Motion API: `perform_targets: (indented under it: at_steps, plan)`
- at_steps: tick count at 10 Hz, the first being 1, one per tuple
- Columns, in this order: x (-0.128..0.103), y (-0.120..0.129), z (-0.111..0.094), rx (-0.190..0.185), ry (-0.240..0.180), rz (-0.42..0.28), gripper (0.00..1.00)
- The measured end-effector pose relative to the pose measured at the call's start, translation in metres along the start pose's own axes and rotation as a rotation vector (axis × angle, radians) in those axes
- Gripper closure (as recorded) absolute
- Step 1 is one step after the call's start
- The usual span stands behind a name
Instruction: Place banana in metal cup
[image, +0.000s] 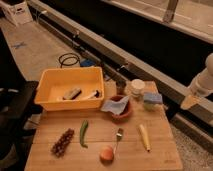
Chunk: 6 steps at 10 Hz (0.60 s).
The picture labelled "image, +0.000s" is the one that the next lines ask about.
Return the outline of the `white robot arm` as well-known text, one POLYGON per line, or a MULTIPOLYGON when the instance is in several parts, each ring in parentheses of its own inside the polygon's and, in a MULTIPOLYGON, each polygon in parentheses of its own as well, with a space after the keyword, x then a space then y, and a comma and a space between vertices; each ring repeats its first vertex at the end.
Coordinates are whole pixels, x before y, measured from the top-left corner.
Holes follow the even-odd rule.
POLYGON ((188 86, 189 94, 180 105, 183 110, 188 110, 213 93, 213 53, 206 58, 205 65, 205 69, 198 73, 188 86))

